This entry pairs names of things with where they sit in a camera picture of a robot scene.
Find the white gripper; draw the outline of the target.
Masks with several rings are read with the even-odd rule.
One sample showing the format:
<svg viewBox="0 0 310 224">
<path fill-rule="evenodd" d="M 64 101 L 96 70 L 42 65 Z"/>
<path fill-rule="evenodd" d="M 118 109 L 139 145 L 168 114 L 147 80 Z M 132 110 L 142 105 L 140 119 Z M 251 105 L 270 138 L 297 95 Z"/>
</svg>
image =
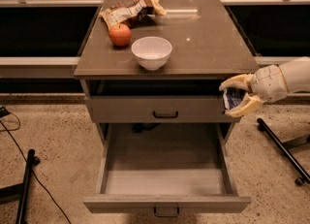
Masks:
<svg viewBox="0 0 310 224">
<path fill-rule="evenodd" d="M 220 91 L 227 88 L 238 88 L 248 92 L 252 90 L 255 94 L 251 96 L 246 93 L 240 101 L 237 98 L 232 99 L 232 103 L 237 103 L 237 106 L 225 109 L 225 114 L 233 118 L 256 111 L 264 102 L 273 103 L 288 95 L 284 76 L 280 68 L 275 65 L 263 67 L 254 75 L 241 74 L 231 77 L 219 86 Z"/>
</svg>

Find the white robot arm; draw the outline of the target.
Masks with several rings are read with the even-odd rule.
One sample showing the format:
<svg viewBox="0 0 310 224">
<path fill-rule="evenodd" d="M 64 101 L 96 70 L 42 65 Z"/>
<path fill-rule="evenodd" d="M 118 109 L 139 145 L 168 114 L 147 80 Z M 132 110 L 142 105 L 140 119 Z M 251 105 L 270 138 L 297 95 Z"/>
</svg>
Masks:
<svg viewBox="0 0 310 224">
<path fill-rule="evenodd" d="M 260 68 L 254 74 L 241 74 L 223 81 L 219 90 L 228 93 L 241 89 L 244 98 L 233 108 L 225 100 L 225 114 L 241 117 L 256 111 L 264 103 L 274 103 L 289 94 L 310 91 L 310 58 L 300 57 L 280 65 Z"/>
</svg>

